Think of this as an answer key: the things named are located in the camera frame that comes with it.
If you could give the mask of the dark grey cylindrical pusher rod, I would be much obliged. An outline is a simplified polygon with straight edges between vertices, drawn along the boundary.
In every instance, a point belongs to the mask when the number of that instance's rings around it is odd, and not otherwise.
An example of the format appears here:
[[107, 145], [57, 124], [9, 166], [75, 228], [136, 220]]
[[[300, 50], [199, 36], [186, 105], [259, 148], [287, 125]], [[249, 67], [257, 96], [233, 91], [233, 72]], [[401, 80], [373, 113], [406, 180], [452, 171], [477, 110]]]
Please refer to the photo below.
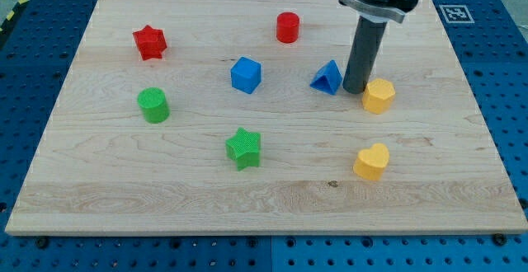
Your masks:
[[351, 94], [360, 94], [365, 90], [385, 27], [386, 22], [377, 23], [363, 16], [359, 17], [342, 81], [343, 88]]

